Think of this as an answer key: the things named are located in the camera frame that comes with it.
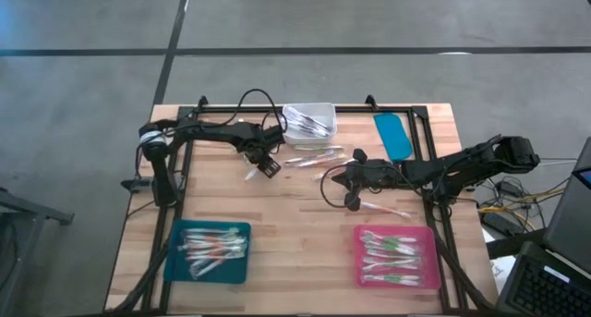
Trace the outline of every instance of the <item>black laptop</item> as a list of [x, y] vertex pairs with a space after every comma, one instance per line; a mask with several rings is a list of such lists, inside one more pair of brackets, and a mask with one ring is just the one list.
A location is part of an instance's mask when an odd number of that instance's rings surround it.
[[525, 316], [591, 316], [591, 138], [543, 237], [526, 242], [497, 308]]

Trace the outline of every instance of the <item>teal tray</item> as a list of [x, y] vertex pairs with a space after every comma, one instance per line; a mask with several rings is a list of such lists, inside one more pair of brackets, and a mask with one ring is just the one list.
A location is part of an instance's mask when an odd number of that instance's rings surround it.
[[[186, 251], [179, 251], [178, 246], [183, 245], [181, 235], [183, 229], [206, 228], [206, 229], [229, 229], [238, 228], [239, 235], [247, 238], [247, 250], [244, 258], [225, 261], [213, 270], [201, 276], [198, 280], [193, 279], [188, 271], [189, 262], [185, 260]], [[247, 281], [248, 254], [250, 251], [250, 224], [232, 223], [218, 221], [192, 221], [176, 220], [170, 236], [170, 248], [164, 266], [164, 280], [166, 281], [193, 281], [221, 284], [244, 284]]]
[[385, 113], [373, 116], [390, 161], [404, 160], [413, 153], [400, 117]]

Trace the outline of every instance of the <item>yellow cable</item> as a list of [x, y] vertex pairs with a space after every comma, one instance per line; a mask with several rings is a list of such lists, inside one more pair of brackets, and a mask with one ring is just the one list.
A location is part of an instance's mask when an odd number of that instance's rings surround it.
[[519, 213], [517, 213], [516, 211], [514, 211], [514, 210], [511, 210], [511, 209], [507, 209], [507, 210], [505, 210], [505, 212], [507, 212], [507, 213], [511, 213], [511, 214], [513, 214], [513, 215], [517, 216], [518, 218], [522, 219], [522, 220], [524, 221], [524, 223], [525, 223], [527, 226], [529, 226], [529, 227], [530, 227], [532, 230], [536, 230], [536, 228], [534, 227], [534, 225], [532, 225], [532, 224], [531, 224], [529, 221], [527, 221], [527, 219], [525, 219], [525, 217], [524, 217], [523, 215], [521, 215], [521, 214], [519, 214]]
[[505, 206], [498, 206], [498, 207], [485, 207], [482, 208], [480, 210], [478, 210], [481, 213], [488, 213], [488, 212], [503, 212], [505, 210], [508, 209], [508, 207], [513, 206], [517, 203], [523, 202], [523, 201], [529, 201], [531, 199], [535, 199], [535, 198], [540, 198], [540, 197], [553, 197], [556, 195], [559, 195], [561, 193], [564, 192], [564, 189], [557, 189], [557, 190], [553, 190], [553, 191], [548, 191], [548, 192], [542, 192], [542, 193], [538, 193], [538, 194], [533, 194], [533, 195], [529, 195], [527, 197], [523, 197], [521, 199], [518, 199], [516, 201], [513, 201], [512, 203], [505, 205]]

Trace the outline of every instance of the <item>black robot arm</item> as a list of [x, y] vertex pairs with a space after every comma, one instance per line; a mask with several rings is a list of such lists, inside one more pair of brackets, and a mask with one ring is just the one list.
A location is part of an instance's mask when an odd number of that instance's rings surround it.
[[413, 189], [431, 184], [427, 195], [435, 202], [453, 202], [463, 188], [499, 173], [524, 174], [539, 164], [528, 139], [496, 136], [461, 152], [428, 161], [408, 160], [391, 163], [369, 159], [356, 149], [355, 161], [343, 173], [332, 177], [347, 188], [344, 205], [357, 211], [361, 189]]
[[[173, 140], [166, 144], [165, 136], [170, 135], [171, 131], [174, 132]], [[165, 119], [140, 128], [139, 140], [141, 150], [154, 171], [151, 188], [157, 206], [174, 206], [178, 202], [178, 186], [173, 171], [167, 168], [166, 157], [176, 153], [189, 140], [230, 143], [269, 178], [281, 170], [279, 164], [269, 156], [273, 148], [283, 143], [280, 125], [262, 129], [260, 124], [248, 122], [214, 124], [188, 118]]]

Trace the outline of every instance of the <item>wooden tabletop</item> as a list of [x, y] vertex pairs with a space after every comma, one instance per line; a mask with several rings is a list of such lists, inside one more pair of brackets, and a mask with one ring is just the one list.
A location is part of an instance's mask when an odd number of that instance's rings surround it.
[[[438, 156], [461, 150], [449, 104], [427, 104]], [[157, 105], [152, 120], [175, 118], [178, 105]], [[223, 121], [228, 114], [199, 116]], [[260, 114], [238, 118], [259, 122]], [[401, 116], [408, 132], [407, 118]], [[350, 156], [362, 148], [369, 158], [387, 158], [372, 114], [338, 114], [338, 133], [332, 144], [342, 145]], [[422, 126], [418, 125], [422, 150], [426, 152]], [[284, 145], [274, 158], [283, 160], [308, 152]], [[174, 283], [169, 313], [226, 314], [374, 314], [440, 312], [436, 290], [366, 289], [355, 285], [353, 272], [353, 227], [360, 224], [425, 226], [423, 203], [412, 191], [362, 192], [364, 201], [410, 213], [406, 220], [393, 214], [334, 209], [320, 196], [312, 177], [328, 166], [283, 169], [268, 179], [257, 174], [244, 181], [251, 167], [241, 155], [223, 143], [195, 141], [193, 163], [187, 182], [184, 219], [248, 222], [252, 243], [247, 282], [244, 285]], [[142, 175], [151, 175], [147, 162]], [[344, 190], [326, 184], [329, 198], [342, 202]], [[151, 201], [150, 193], [133, 197], [130, 209]], [[135, 213], [124, 229], [113, 281], [105, 308], [120, 303], [148, 266], [158, 209]], [[492, 302], [497, 291], [475, 205], [458, 201], [453, 206], [452, 226], [460, 264], [474, 284]], [[451, 272], [447, 286], [454, 299]], [[160, 297], [162, 274], [154, 290], [154, 305]]]

